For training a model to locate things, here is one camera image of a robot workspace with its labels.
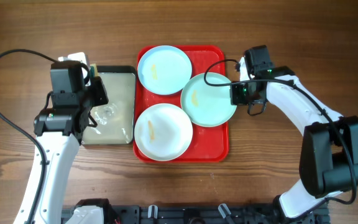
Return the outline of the mint green plate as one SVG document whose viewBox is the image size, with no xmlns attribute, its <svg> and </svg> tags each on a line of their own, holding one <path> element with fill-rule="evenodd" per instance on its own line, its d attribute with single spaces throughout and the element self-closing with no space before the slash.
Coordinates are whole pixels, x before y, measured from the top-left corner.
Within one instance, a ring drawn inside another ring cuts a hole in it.
<svg viewBox="0 0 358 224">
<path fill-rule="evenodd" d="M 192 123 L 215 127 L 228 121 L 237 106 L 231 104 L 229 79 L 219 73 L 200 73 L 182 89 L 180 104 Z"/>
</svg>

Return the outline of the black water basin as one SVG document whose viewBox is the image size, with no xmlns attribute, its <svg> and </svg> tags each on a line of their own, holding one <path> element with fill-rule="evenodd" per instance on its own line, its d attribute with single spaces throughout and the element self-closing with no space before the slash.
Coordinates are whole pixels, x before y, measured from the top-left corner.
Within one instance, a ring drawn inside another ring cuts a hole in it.
<svg viewBox="0 0 358 224">
<path fill-rule="evenodd" d="M 128 65 L 98 65 L 96 69 L 105 87 L 108 103 L 91 110 L 98 126 L 85 129 L 82 145 L 129 144 L 134 138 L 137 72 Z"/>
</svg>

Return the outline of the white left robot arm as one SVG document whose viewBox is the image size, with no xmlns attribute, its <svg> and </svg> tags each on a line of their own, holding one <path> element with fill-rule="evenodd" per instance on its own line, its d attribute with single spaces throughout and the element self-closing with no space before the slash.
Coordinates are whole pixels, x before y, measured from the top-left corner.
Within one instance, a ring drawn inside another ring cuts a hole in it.
<svg viewBox="0 0 358 224">
<path fill-rule="evenodd" d="M 91 109 L 108 103 L 100 77 L 87 65 L 66 60 L 51 65 L 52 91 L 34 119 L 34 161 L 15 223 L 60 223 L 68 175 L 86 128 L 97 126 Z"/>
</svg>

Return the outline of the white plate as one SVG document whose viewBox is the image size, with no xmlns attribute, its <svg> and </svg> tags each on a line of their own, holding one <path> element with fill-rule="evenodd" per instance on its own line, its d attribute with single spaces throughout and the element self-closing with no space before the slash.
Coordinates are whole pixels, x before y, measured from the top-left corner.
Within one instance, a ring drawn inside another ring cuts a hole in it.
<svg viewBox="0 0 358 224">
<path fill-rule="evenodd" d="M 189 148 L 193 125 L 178 106 L 159 103 L 144 110 L 134 128 L 134 140 L 143 155 L 154 161 L 172 161 Z"/>
</svg>

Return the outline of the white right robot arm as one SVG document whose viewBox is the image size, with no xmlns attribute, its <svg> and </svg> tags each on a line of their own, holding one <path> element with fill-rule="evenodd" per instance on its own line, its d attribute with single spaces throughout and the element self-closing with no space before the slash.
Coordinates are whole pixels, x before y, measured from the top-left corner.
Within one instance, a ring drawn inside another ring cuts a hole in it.
<svg viewBox="0 0 358 224">
<path fill-rule="evenodd" d="M 303 136 L 300 179 L 275 198 L 275 221 L 301 220 L 329 201 L 351 204 L 358 188 L 358 117 L 319 101 L 291 69 L 273 64 L 265 45 L 246 50 L 236 69 L 240 80 L 231 85 L 232 103 L 271 103 Z"/>
</svg>

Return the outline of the yellow green sponge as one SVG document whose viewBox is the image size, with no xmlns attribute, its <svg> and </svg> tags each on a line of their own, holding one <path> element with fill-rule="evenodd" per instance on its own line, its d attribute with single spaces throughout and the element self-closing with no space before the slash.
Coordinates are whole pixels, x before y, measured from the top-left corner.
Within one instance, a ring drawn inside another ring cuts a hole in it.
<svg viewBox="0 0 358 224">
<path fill-rule="evenodd" d="M 94 78 L 94 77 L 98 77 L 98 76 L 99 76 L 99 73 L 98 73 L 97 65 L 91 64 L 90 65 L 90 77 Z"/>
</svg>

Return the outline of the light blue plate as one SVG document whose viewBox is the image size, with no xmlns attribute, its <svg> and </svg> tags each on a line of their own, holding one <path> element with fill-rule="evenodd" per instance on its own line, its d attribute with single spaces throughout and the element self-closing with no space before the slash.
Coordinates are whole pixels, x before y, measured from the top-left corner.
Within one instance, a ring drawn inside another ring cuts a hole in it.
<svg viewBox="0 0 358 224">
<path fill-rule="evenodd" d="M 160 45 L 146 51 L 137 65 L 140 83 L 157 95 L 172 95 L 182 90 L 192 75 L 190 58 L 184 51 Z"/>
</svg>

